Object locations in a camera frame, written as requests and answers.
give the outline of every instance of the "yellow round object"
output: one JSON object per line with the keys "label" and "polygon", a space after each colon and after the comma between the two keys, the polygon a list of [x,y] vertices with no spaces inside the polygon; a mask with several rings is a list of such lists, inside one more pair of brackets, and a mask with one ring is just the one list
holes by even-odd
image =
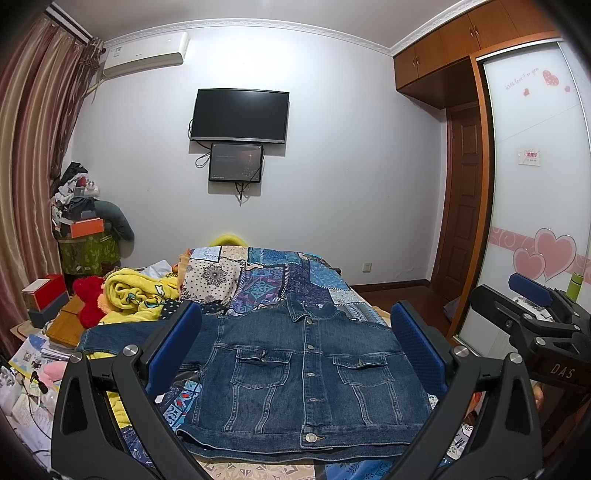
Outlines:
{"label": "yellow round object", "polygon": [[217,237],[210,247],[219,247],[221,245],[235,245],[236,247],[248,247],[248,244],[239,236],[236,235],[222,235]]}

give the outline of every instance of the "silver screw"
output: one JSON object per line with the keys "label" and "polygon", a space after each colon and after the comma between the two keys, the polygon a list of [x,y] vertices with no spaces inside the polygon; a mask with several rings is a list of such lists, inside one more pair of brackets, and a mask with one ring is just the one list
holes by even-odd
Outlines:
{"label": "silver screw", "polygon": [[136,353],[138,353],[139,348],[137,345],[127,345],[123,347],[123,354],[125,356],[134,356]]}
{"label": "silver screw", "polygon": [[70,362],[73,364],[77,364],[80,360],[82,360],[82,352],[74,352],[70,355]]}
{"label": "silver screw", "polygon": [[509,360],[511,360],[514,364],[520,364],[523,361],[523,358],[521,358],[521,355],[516,353],[516,352],[511,352],[509,354]]}
{"label": "silver screw", "polygon": [[467,346],[457,345],[453,348],[453,353],[457,356],[464,357],[470,355],[470,350]]}

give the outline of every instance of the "red plush toy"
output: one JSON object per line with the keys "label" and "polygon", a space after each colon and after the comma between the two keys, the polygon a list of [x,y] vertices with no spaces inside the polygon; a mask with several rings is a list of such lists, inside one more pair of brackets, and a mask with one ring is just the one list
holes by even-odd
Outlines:
{"label": "red plush toy", "polygon": [[103,283],[105,279],[102,277],[86,277],[74,280],[72,287],[74,293],[80,297],[84,302],[84,307],[78,314],[80,323],[84,328],[94,327],[98,325],[101,319],[105,316],[98,304],[97,299],[103,293]]}

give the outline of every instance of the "crown molding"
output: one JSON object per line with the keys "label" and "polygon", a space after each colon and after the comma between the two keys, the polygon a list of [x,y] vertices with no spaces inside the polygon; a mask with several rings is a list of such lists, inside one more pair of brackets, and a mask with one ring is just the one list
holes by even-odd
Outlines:
{"label": "crown molding", "polygon": [[283,20],[262,20],[257,18],[214,18],[208,20],[192,20],[187,22],[178,22],[168,25],[161,25],[159,27],[146,28],[127,35],[122,35],[105,42],[105,48],[111,48],[121,43],[126,43],[138,38],[150,37],[162,33],[170,33],[178,30],[189,30],[192,28],[209,28],[209,27],[264,27],[264,28],[280,28],[283,30],[295,30],[298,32],[312,33],[314,35],[322,35],[323,37],[336,38],[337,40],[347,41],[362,47],[370,48],[385,55],[390,55],[390,48],[384,47],[378,43],[374,43],[363,38],[355,37],[329,28],[315,27],[313,25],[305,25],[295,22],[287,22]]}
{"label": "crown molding", "polygon": [[428,33],[431,33],[436,28],[441,27],[444,23],[459,17],[468,10],[472,10],[480,4],[488,2],[489,0],[460,0],[458,3],[445,9],[440,14],[433,17],[431,20],[418,27],[414,32],[404,37],[395,46],[390,49],[390,55],[394,56],[402,52],[406,47],[409,47],[416,41],[423,38]]}

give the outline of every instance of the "blue gripper pad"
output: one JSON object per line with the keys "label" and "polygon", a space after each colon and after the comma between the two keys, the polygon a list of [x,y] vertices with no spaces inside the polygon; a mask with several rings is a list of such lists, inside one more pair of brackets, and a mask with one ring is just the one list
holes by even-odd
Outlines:
{"label": "blue gripper pad", "polygon": [[519,295],[523,295],[538,307],[549,307],[552,303],[552,297],[546,287],[520,273],[514,273],[509,277],[509,288]]}
{"label": "blue gripper pad", "polygon": [[447,393],[445,364],[421,328],[401,303],[390,312],[392,331],[427,393],[443,399]]}
{"label": "blue gripper pad", "polygon": [[168,391],[201,330],[201,322],[201,306],[192,302],[148,366],[146,393],[149,398],[155,399]]}

